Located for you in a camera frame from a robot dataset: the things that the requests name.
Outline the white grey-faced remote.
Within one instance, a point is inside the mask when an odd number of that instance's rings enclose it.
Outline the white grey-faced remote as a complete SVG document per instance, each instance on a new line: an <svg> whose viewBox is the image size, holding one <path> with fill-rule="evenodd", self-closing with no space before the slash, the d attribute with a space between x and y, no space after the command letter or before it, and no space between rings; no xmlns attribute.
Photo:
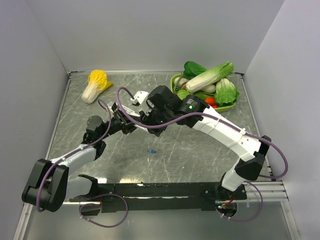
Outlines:
<svg viewBox="0 0 320 240"><path fill-rule="evenodd" d="M132 112L132 113L129 113L129 115L130 115L131 118L133 118L137 122L140 120L140 115L137 114L137 113L133 113ZM145 127L139 126L139 125L137 125L135 123L133 123L133 126L138 128L138 129L141 129L141 130L143 130L143 131L145 131L147 133L149 133L149 130L147 128L145 128Z"/></svg>

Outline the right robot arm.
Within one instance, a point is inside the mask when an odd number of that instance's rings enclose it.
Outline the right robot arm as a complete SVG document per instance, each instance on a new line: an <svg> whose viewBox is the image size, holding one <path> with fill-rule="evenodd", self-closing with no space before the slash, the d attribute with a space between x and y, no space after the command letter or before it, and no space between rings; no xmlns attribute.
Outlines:
<svg viewBox="0 0 320 240"><path fill-rule="evenodd" d="M230 199L244 181L255 181L260 175L269 150L267 144L247 136L245 129L228 121L196 95L180 99L160 85L151 93L138 91L132 103L141 107L140 121L146 125L161 125L190 114L177 124L211 136L238 155L236 163L221 178L218 193L223 199Z"/></svg>

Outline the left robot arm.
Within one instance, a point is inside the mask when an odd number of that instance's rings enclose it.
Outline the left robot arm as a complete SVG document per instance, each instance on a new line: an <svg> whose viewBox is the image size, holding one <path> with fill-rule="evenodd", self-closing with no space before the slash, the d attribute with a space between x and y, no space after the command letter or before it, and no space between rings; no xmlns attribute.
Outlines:
<svg viewBox="0 0 320 240"><path fill-rule="evenodd" d="M55 212L65 200L78 196L87 201L95 200L99 195L96 178L85 174L74 179L69 176L103 154L105 138L119 131L128 134L135 129L134 123L120 111L113 113L109 121L103 121L98 115L90 117L83 140L76 149L52 160L41 158L35 162L22 192L22 201L42 211Z"/></svg>

